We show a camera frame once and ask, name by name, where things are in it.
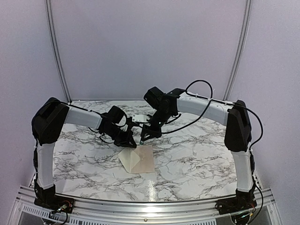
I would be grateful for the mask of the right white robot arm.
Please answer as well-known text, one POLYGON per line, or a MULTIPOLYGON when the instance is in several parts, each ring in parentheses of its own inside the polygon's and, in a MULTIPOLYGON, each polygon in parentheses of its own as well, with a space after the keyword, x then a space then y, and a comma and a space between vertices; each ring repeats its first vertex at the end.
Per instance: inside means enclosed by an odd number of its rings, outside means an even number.
POLYGON ((250 203, 248 192, 254 186, 250 160, 251 122, 243 101, 224 102, 213 98, 199 97, 183 89, 164 93, 158 87, 149 89, 144 100, 155 109, 155 113, 142 127, 141 142, 162 136, 162 126, 179 113, 204 117, 225 126, 225 146, 231 152, 237 175, 237 191, 232 200, 237 210, 250 203))

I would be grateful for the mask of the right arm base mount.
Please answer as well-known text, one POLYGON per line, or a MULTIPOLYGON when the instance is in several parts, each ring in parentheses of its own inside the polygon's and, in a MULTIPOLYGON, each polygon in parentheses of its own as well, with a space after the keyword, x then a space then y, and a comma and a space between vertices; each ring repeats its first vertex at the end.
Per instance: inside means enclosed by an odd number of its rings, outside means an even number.
POLYGON ((220 215, 223 215, 253 209, 256 206, 257 202, 253 191, 250 190, 249 192, 241 192, 236 190, 235 197, 217 200, 215 209, 218 210, 220 215))

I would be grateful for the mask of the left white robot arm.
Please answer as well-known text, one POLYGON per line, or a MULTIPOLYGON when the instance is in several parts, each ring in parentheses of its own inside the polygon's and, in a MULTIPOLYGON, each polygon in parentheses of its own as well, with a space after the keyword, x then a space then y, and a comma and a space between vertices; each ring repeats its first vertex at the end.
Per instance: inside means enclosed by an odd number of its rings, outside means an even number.
POLYGON ((109 136, 118 147, 136 148, 131 127, 122 130, 120 121, 126 116, 113 106, 108 112, 99 113, 70 105, 51 97, 32 119, 32 133, 37 141, 34 167, 37 184, 42 189, 54 186, 53 151, 64 124, 73 124, 97 130, 109 136))

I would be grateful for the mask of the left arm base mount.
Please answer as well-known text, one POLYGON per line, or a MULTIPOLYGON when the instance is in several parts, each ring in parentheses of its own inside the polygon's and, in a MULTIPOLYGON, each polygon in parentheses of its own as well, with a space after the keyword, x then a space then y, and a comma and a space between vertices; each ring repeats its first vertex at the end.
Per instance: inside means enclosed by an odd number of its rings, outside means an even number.
POLYGON ((66 208, 63 209, 66 213, 72 213, 75 200, 69 197, 63 197, 56 194, 56 186, 53 185, 50 188, 43 189, 38 184, 35 184, 34 191, 36 198, 34 204, 43 208, 58 211, 58 209, 64 205, 66 208))

